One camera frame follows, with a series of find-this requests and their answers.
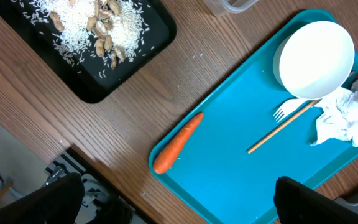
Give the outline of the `white round bowl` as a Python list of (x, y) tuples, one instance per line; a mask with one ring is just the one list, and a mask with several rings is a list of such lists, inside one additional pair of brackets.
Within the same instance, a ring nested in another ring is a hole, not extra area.
[(318, 100), (347, 80), (355, 56), (353, 39), (343, 26), (316, 21), (282, 41), (273, 56), (273, 74), (293, 96)]

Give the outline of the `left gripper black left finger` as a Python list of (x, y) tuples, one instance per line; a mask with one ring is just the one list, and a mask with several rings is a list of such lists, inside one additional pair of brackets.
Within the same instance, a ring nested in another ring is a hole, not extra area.
[(0, 209), (0, 223), (70, 223), (81, 208), (85, 189), (71, 173)]

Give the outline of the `white plastic fork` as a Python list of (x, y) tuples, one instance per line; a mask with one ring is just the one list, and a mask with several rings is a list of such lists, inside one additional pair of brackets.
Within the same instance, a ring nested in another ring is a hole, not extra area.
[(305, 102), (306, 100), (301, 98), (292, 98), (285, 101), (273, 114), (274, 119), (278, 123), (281, 122), (288, 115), (296, 111)]

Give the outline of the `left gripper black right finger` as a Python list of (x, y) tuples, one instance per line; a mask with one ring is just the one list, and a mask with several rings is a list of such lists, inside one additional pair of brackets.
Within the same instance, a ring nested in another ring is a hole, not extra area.
[(276, 181), (273, 202), (282, 224), (358, 223), (355, 212), (286, 176)]

